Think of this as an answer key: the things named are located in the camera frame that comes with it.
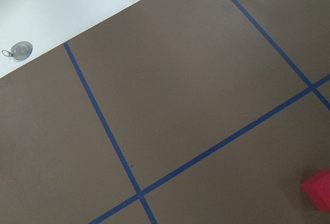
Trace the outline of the silver round metal disc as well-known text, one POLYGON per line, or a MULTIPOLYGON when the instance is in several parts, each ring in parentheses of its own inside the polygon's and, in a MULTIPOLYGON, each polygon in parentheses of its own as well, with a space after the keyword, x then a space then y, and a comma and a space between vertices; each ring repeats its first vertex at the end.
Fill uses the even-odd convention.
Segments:
POLYGON ((2 54, 6 57, 11 57, 14 61, 24 61, 33 51, 33 45, 28 41, 21 41, 12 46, 8 50, 2 50, 2 54))

